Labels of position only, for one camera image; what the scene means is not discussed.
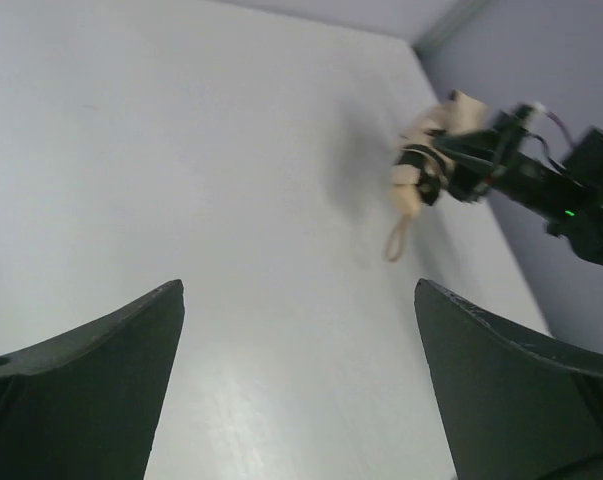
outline beige object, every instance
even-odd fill
[[[422,174],[437,176],[443,188],[446,188],[448,179],[454,171],[454,161],[432,147],[430,131],[445,130],[446,133],[453,135],[469,133],[481,127],[486,113],[487,106],[484,103],[454,90],[447,102],[435,105],[417,118],[402,136],[404,141],[399,146],[401,152],[415,151],[423,155],[426,161],[424,172],[413,165],[392,167],[390,200],[402,216],[388,238],[385,252],[388,261],[396,262],[403,255],[407,227],[421,211],[423,202],[417,188],[420,176]],[[425,146],[437,152],[447,166],[446,171],[441,171],[441,167],[432,156],[410,148],[415,145]]]

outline gray wall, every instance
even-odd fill
[[[218,0],[414,42],[457,2],[468,0]]]
[[[439,95],[460,88],[497,108],[539,100],[574,136],[603,128],[603,0],[497,0],[424,66]],[[541,133],[561,158],[560,134],[552,125]],[[553,333],[603,352],[603,267],[505,197],[491,203]]]

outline cable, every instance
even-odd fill
[[[499,168],[501,166],[501,162],[503,161],[503,152],[505,151],[505,146],[510,141],[510,137],[512,136],[512,133],[514,132],[514,130],[517,127],[518,127],[518,125],[512,125],[508,129],[506,134],[503,135],[503,138],[501,138],[501,141],[497,145],[497,148],[494,151],[494,155],[492,155],[492,174],[494,174],[497,171],[497,168]]]
[[[541,135],[538,135],[536,133],[529,133],[527,136],[530,138],[534,138],[535,140],[538,140],[539,142],[541,142],[541,145],[543,145],[543,156],[558,173],[560,173],[560,174],[566,173],[565,168],[552,159],[552,156],[550,155],[550,146],[548,145],[548,142],[545,140],[545,138],[543,138]]]
[[[546,116],[552,120],[554,123],[557,124],[557,126],[561,129],[561,133],[563,133],[563,136],[565,137],[566,141],[568,142],[568,145],[570,145],[570,148],[574,149],[574,147],[576,146],[576,144],[574,143],[574,140],[572,139],[572,135],[570,134],[570,130],[568,129],[568,127],[566,126],[565,123],[563,123],[563,121],[554,113],[552,112],[545,112]]]

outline white table surface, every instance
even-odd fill
[[[400,40],[190,0],[0,1],[0,354],[172,278],[148,479],[449,480],[421,277],[545,331],[485,205],[383,261]]]

